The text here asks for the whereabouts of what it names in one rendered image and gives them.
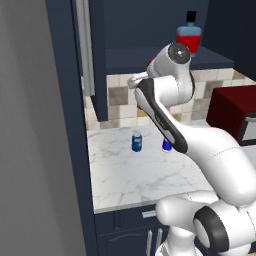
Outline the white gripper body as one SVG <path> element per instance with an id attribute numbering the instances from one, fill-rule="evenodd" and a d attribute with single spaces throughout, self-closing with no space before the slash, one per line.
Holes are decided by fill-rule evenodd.
<path id="1" fill-rule="evenodd" d="M 134 89 L 143 79 L 148 79 L 149 75 L 147 72 L 141 72 L 133 74 L 128 80 L 127 85 L 130 89 Z"/>

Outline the dark blue cabinet door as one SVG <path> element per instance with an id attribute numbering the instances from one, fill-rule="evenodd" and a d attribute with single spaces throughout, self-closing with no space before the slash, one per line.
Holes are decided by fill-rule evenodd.
<path id="1" fill-rule="evenodd" d="M 95 95 L 91 97 L 97 120 L 108 120 L 105 27 L 103 0 L 89 0 Z"/>
<path id="2" fill-rule="evenodd" d="M 256 0 L 209 0 L 202 45 L 256 81 Z"/>

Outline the blue drink can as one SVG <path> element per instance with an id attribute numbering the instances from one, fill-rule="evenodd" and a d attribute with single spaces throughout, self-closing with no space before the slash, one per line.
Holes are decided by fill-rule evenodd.
<path id="1" fill-rule="evenodd" d="M 166 138 L 163 139 L 162 150 L 164 152 L 170 152 L 172 150 L 172 144 Z"/>
<path id="2" fill-rule="evenodd" d="M 142 135 L 138 131 L 135 131 L 132 135 L 132 150 L 134 152 L 140 152 L 142 150 Z"/>

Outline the red-label bottle with black cap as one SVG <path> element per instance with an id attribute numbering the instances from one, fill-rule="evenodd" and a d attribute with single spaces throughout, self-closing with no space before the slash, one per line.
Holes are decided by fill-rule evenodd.
<path id="1" fill-rule="evenodd" d="M 185 45 L 192 56 L 197 53 L 202 33 L 202 29 L 195 25 L 196 14 L 196 11 L 188 11 L 186 24 L 176 30 L 176 42 Z"/>

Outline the dark blue tall side panel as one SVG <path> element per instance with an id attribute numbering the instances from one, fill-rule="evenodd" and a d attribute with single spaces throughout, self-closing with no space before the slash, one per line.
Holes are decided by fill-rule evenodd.
<path id="1" fill-rule="evenodd" d="M 46 0 L 87 256 L 99 256 L 72 0 Z"/>

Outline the dark red microwave oven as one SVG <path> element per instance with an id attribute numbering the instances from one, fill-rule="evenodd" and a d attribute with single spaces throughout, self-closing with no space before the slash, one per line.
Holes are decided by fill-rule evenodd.
<path id="1" fill-rule="evenodd" d="M 206 121 L 241 146 L 256 145 L 256 85 L 215 88 Z"/>

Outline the dark blue drawer front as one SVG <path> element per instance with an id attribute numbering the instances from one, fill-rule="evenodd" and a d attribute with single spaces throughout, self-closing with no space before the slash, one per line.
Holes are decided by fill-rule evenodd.
<path id="1" fill-rule="evenodd" d="M 98 235 L 160 225 L 156 216 L 148 216 L 155 204 L 95 214 Z"/>

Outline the dark blue cupboard door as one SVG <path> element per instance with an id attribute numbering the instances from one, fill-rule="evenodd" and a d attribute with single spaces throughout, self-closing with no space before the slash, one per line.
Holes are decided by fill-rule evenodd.
<path id="1" fill-rule="evenodd" d="M 99 256 L 146 256 L 148 230 L 152 230 L 150 256 L 155 256 L 158 229 L 163 230 L 162 242 L 166 239 L 168 227 L 163 225 L 114 232 L 98 236 Z"/>

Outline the dark blue wall cabinet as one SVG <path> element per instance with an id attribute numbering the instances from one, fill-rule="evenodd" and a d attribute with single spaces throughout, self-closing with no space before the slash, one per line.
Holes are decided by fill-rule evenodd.
<path id="1" fill-rule="evenodd" d="M 104 0 L 106 73 L 143 72 L 147 63 L 176 40 L 176 29 L 195 11 L 205 26 L 209 0 Z"/>

